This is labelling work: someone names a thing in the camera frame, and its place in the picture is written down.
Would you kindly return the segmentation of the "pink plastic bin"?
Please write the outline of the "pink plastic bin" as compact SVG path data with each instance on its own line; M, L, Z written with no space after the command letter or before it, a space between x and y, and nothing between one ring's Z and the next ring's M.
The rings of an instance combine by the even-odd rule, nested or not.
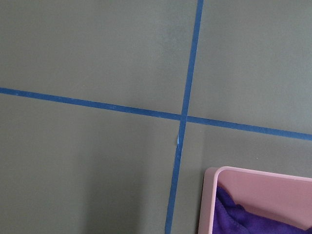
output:
M217 187L255 215L308 229L312 226L312 180L223 166L208 168L203 178L198 233L213 231Z

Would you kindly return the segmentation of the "purple microfiber cloth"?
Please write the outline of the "purple microfiber cloth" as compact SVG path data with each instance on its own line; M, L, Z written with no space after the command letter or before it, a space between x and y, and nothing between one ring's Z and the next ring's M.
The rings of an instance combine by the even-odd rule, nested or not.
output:
M213 229L214 234L310 234L312 229L295 226L252 214L221 187L216 189Z

